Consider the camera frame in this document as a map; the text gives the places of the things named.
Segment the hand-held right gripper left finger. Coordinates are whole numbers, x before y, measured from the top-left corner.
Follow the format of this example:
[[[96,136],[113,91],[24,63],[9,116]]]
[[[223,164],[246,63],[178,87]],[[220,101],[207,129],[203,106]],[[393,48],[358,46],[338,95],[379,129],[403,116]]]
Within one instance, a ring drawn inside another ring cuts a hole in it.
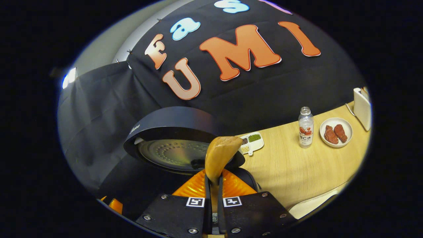
[[[212,206],[205,170],[174,193],[157,196],[136,223],[171,238],[204,238],[211,234]]]

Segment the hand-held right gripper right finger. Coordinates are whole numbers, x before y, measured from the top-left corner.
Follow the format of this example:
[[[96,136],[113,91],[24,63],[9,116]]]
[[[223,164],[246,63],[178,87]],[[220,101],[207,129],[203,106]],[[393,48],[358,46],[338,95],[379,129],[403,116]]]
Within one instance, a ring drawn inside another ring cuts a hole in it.
[[[217,230],[226,238],[278,238],[298,220],[245,169],[219,179]]]

